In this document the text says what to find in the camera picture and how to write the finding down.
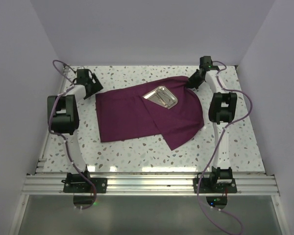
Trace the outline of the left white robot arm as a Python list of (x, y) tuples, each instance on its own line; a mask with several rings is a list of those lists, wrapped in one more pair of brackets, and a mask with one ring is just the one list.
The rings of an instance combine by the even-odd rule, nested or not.
[(66, 91), (47, 98), (48, 131), (63, 140), (63, 148), (67, 155), (69, 171), (63, 182), (64, 192), (95, 193), (96, 187), (91, 180), (78, 143), (77, 103), (92, 97), (101, 91), (103, 86), (89, 69), (77, 69), (75, 74), (76, 78), (71, 81)]

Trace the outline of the purple surgical wrap cloth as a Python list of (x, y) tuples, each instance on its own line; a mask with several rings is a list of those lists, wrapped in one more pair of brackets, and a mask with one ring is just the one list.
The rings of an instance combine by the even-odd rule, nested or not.
[[(164, 78), (124, 89), (96, 94), (101, 142), (162, 135), (170, 150), (191, 140), (204, 126), (198, 96), (186, 88), (186, 76)], [(164, 86), (178, 102), (167, 109), (143, 96)]]

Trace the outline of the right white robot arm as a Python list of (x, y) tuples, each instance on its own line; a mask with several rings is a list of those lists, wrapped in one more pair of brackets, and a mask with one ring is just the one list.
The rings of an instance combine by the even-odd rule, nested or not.
[(211, 56), (199, 59), (199, 68), (188, 79), (187, 88), (198, 89), (206, 82), (213, 96), (208, 110), (209, 121), (213, 125), (215, 149), (203, 172), (194, 181), (196, 193), (221, 193), (234, 187), (234, 178), (229, 159), (229, 131), (227, 126), (235, 117), (237, 94), (226, 90), (225, 84), (217, 78), (220, 72), (213, 64)]

